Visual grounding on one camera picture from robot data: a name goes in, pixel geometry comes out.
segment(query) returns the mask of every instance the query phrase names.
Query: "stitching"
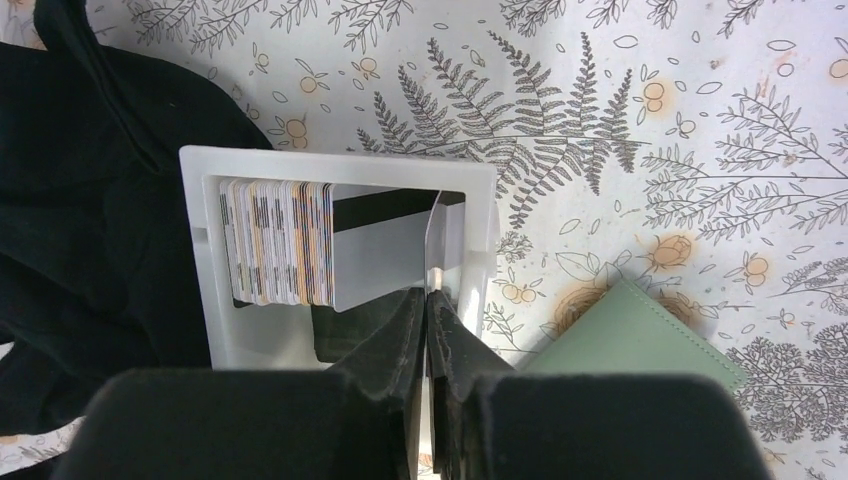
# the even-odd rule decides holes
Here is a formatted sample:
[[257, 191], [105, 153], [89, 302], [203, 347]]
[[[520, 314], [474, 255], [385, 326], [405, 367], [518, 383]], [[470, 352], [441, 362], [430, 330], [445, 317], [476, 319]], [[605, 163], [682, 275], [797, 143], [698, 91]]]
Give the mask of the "stitching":
[[686, 332], [683, 328], [681, 328], [681, 327], [680, 327], [680, 321], [679, 321], [679, 320], [675, 319], [674, 321], [671, 321], [671, 320], [669, 319], [669, 316], [671, 316], [671, 314], [669, 314], [669, 313], [668, 313], [667, 311], [665, 311], [665, 310], [663, 310], [663, 312], [660, 312], [659, 310], [657, 310], [657, 308], [656, 308], [656, 307], [654, 307], [654, 306], [653, 306], [653, 305], [651, 305], [650, 303], [646, 302], [646, 301], [645, 301], [645, 299], [644, 299], [644, 298], [642, 298], [642, 297], [641, 297], [641, 296], [640, 296], [640, 295], [639, 295], [639, 294], [638, 294], [638, 293], [637, 293], [637, 292], [633, 289], [633, 287], [632, 287], [632, 286], [631, 286], [628, 282], [621, 282], [621, 284], [622, 284], [622, 285], [624, 285], [624, 287], [625, 287], [625, 288], [627, 288], [627, 290], [628, 290], [628, 291], [629, 291], [629, 292], [630, 292], [630, 293], [631, 293], [634, 297], [636, 297], [636, 299], [637, 299], [637, 300], [639, 300], [640, 302], [644, 303], [644, 304], [645, 304], [645, 306], [647, 306], [648, 308], [650, 308], [651, 310], [653, 310], [653, 312], [654, 312], [654, 313], [656, 313], [657, 315], [659, 315], [659, 316], [660, 316], [660, 318], [662, 318], [662, 319], [663, 319], [663, 320], [664, 320], [667, 324], [669, 324], [672, 328], [674, 328], [675, 330], [677, 330], [677, 331], [678, 331], [678, 333], [680, 333], [681, 335], [683, 335], [684, 337], [686, 337], [686, 338], [687, 338], [690, 342], [692, 342], [693, 344], [695, 344], [695, 346], [696, 346], [696, 347], [698, 347], [699, 349], [701, 349], [701, 351], [703, 351], [704, 353], [706, 353], [707, 355], [709, 355], [709, 356], [710, 356], [710, 358], [712, 358], [713, 360], [715, 360], [715, 361], [716, 361], [719, 365], [721, 365], [722, 367], [724, 367], [724, 369], [725, 369], [725, 370], [727, 370], [728, 372], [730, 372], [730, 374], [731, 374], [731, 375], [733, 375], [733, 376], [736, 378], [736, 381], [735, 381], [735, 382], [733, 382], [733, 383], [731, 384], [731, 386], [730, 386], [730, 389], [731, 389], [731, 390], [736, 390], [737, 388], [739, 388], [739, 386], [740, 386], [740, 385], [742, 384], [742, 382], [743, 382], [742, 377], [740, 377], [740, 376], [739, 376], [739, 374], [737, 374], [737, 373], [736, 373], [736, 372], [735, 372], [732, 368], [730, 368], [730, 367], [727, 365], [727, 363], [726, 363], [726, 362], [722, 361], [719, 357], [717, 357], [717, 356], [715, 355], [715, 353], [713, 353], [713, 352], [711, 352], [711, 351], [707, 350], [706, 348], [704, 348], [704, 346], [703, 346], [703, 345], [701, 345], [700, 343], [698, 343], [697, 341], [695, 341], [695, 339], [694, 339], [694, 338], [692, 338], [692, 335], [690, 335], [690, 334], [689, 334], [689, 333], [687, 333], [687, 332]]

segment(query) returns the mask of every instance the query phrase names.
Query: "green leather case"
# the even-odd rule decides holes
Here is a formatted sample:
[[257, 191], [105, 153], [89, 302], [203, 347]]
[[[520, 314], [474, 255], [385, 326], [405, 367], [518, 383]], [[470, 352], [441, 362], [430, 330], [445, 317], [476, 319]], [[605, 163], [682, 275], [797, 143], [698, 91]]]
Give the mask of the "green leather case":
[[618, 282], [526, 372], [695, 374], [729, 391], [745, 372], [628, 280]]

